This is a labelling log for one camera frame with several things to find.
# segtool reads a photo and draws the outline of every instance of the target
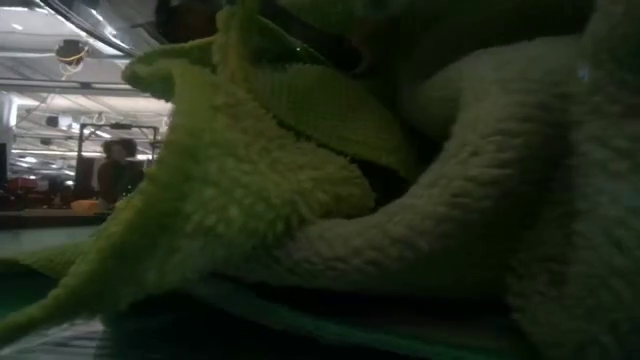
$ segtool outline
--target ceiling light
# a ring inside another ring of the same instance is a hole
[[[111,139],[111,135],[107,134],[104,131],[96,131],[96,135],[102,136],[102,137],[107,138],[107,139]]]
[[[3,7],[0,7],[0,10],[3,10],[3,11],[29,11],[29,8],[22,7],[22,6],[3,6]]]
[[[41,155],[61,155],[61,156],[76,156],[76,151],[56,151],[56,150],[11,150],[14,154],[41,154]],[[101,156],[100,152],[83,152],[84,156]]]

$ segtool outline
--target green fleece blanket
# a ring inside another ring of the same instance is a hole
[[[332,69],[257,1],[223,10],[215,37],[129,65],[127,82],[175,105],[157,165],[90,241],[0,262],[61,279],[0,322],[0,344],[182,291],[410,356],[634,358],[640,2],[331,3],[282,1],[343,34],[387,14],[363,47],[372,78]],[[428,166],[416,132],[442,144]],[[411,187],[375,207],[381,175],[362,161]],[[437,312],[431,299],[507,301],[532,348],[516,330],[484,342],[433,323],[399,331],[384,306],[376,321],[335,321],[251,290],[264,285],[422,304],[405,319]]]

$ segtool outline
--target fluorescent light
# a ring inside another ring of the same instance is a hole
[[[0,10],[3,10],[3,11],[29,11],[29,8],[22,7],[22,6],[2,6],[2,7],[0,7]]]
[[[103,131],[96,131],[96,135],[102,136],[102,137],[107,138],[107,139],[111,139],[111,135],[109,135],[109,134],[107,134],[106,132],[103,132]]]
[[[76,156],[78,153],[75,151],[55,151],[55,150],[11,150],[14,154],[40,154],[40,155],[61,155],[61,156]],[[83,152],[83,156],[101,156],[100,152]]]
[[[94,9],[89,9],[89,11],[91,11],[91,13],[93,14],[93,16],[95,16],[96,18],[98,18],[98,20],[104,22],[104,18],[102,17],[102,15],[100,15],[97,11],[95,11]]]

